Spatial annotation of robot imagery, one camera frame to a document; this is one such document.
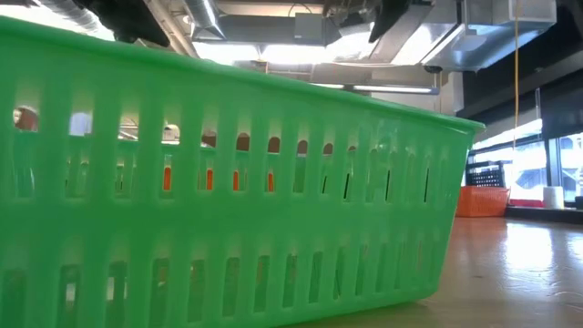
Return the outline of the long fluorescent ceiling light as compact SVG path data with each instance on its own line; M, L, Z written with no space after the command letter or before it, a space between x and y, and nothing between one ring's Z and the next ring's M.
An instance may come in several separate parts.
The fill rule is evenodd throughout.
M371 93L396 93L396 94L421 94L437 95L439 88L435 87L408 87L408 86L370 86L370 85L343 85L329 83L314 83L318 87L327 87L332 89L341 89L351 92L371 92Z

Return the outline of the small orange plastic basket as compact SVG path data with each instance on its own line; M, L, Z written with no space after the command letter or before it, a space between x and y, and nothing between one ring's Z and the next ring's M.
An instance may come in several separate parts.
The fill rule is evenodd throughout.
M232 189L235 191L244 190L248 182L248 173L244 170L241 174L239 170L235 170L232 174ZM173 183L171 167L165 167L163 170L162 189L171 191ZM213 169L205 169L204 175L197 177L197 188L199 190L213 190L214 189L214 171ZM274 192L274 175L272 172L267 174L268 192Z

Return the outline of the black table frame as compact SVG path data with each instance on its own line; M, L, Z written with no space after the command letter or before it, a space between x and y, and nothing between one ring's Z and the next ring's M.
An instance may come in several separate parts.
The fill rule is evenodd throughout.
M505 216L516 220L531 220L555 223L583 225L583 210L545 209L510 206L505 210Z

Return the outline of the grey ceiling box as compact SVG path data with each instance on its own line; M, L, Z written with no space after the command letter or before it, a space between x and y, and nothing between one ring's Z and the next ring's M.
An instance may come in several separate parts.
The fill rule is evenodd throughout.
M296 13L294 16L294 42L300 45L323 46L324 19L321 14Z

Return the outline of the silver round air duct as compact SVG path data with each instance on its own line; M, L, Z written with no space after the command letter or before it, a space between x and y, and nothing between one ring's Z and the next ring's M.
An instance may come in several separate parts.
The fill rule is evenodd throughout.
M97 32L101 27L98 19L73 0L35 0L61 18L74 23L85 32Z
M188 14L192 20L191 36L193 39L201 33L208 33L219 40L224 40L219 18L221 11L214 0L184 0Z

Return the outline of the large orange plastic basket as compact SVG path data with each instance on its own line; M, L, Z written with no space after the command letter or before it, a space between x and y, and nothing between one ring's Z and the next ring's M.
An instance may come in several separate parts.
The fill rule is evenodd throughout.
M509 189L499 187L462 187L455 215L458 217L502 217Z

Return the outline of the white paper roll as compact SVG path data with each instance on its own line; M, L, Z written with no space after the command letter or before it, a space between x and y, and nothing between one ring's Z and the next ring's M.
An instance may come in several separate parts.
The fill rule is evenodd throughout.
M546 209L563 210L565 208L563 188L561 186L543 188L543 203Z

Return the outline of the black perforated plastic crate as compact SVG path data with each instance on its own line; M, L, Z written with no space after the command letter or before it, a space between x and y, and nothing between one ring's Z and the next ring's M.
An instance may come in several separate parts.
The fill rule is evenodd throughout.
M467 164L466 186L504 188L506 186L504 165L505 162L502 160Z

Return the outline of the window with dark frame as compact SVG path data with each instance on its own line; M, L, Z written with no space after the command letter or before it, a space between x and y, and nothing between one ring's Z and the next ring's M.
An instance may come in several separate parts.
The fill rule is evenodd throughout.
M470 159L504 162L505 184L512 200L542 200L550 184L548 170L558 169L564 200L583 196L583 132L546 142L540 118L477 141Z

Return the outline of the small green plastic basket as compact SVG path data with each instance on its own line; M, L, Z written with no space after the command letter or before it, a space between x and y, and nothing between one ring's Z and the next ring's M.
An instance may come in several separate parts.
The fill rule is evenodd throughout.
M482 129L0 16L0 328L272 327L428 297Z

